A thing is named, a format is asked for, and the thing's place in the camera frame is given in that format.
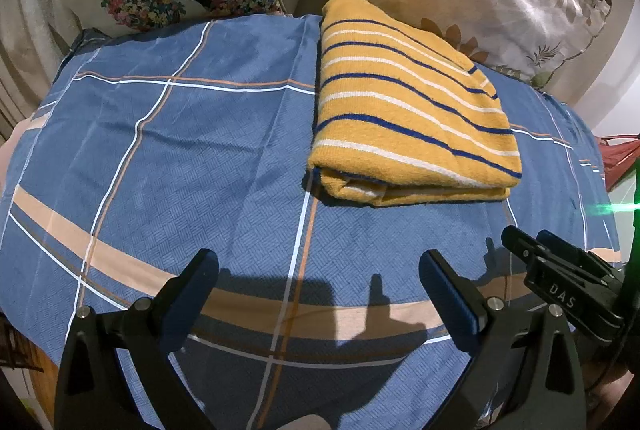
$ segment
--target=metal screw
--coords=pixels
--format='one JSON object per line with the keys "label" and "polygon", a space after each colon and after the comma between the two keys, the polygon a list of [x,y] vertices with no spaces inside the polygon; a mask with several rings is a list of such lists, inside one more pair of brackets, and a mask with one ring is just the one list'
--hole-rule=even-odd
{"label": "metal screw", "polygon": [[491,309],[491,311],[501,311],[504,308],[504,302],[501,298],[492,296],[486,300],[486,306]]}
{"label": "metal screw", "polygon": [[78,318],[87,318],[90,313],[91,308],[88,305],[83,305],[82,307],[78,308],[78,311],[76,311],[76,316]]}
{"label": "metal screw", "polygon": [[555,316],[556,318],[558,318],[562,316],[563,311],[558,304],[551,304],[549,306],[549,312],[551,313],[552,316]]}
{"label": "metal screw", "polygon": [[135,307],[136,311],[146,311],[151,307],[151,298],[139,298],[133,304],[133,307]]}

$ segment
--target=red fabric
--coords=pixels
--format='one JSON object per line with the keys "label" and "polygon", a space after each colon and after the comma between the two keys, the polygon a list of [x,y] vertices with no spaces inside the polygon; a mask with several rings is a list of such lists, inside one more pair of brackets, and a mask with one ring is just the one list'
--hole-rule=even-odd
{"label": "red fabric", "polygon": [[[632,139],[617,145],[610,145],[612,139]],[[620,178],[640,157],[640,136],[609,136],[598,139],[602,162],[604,163],[604,184],[610,192]]]}

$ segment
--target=blue bedsheet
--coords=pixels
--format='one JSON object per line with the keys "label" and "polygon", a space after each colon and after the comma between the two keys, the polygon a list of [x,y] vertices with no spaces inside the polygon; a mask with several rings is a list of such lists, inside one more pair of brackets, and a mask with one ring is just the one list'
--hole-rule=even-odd
{"label": "blue bedsheet", "polygon": [[211,248],[220,280],[172,359],[217,428],[315,413],[333,429],[420,429],[467,362],[418,281],[425,250],[522,308],[540,300],[501,247],[508,224],[618,250],[613,218],[590,215],[608,202],[590,131],[565,104],[484,68],[522,154],[507,201],[327,197],[305,174],[319,20],[84,33],[0,202],[0,307],[18,330],[59,362],[77,305],[127,308]]}

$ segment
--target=folded blanket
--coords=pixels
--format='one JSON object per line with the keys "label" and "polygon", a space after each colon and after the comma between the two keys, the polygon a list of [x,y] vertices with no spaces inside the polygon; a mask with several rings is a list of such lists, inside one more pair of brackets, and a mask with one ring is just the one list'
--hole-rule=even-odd
{"label": "folded blanket", "polygon": [[520,154],[494,86],[432,33],[330,0],[308,159],[337,198],[375,206],[502,200]]}

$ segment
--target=wooden floor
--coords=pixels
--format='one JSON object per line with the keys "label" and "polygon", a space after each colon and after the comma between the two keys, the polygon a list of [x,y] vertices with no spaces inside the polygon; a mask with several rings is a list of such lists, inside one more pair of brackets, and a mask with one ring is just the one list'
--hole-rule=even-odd
{"label": "wooden floor", "polygon": [[35,391],[38,403],[53,426],[53,407],[56,399],[58,368],[44,352],[36,346],[33,347],[36,351],[39,365],[43,368],[44,372],[30,370],[31,383],[33,383],[33,390]]}

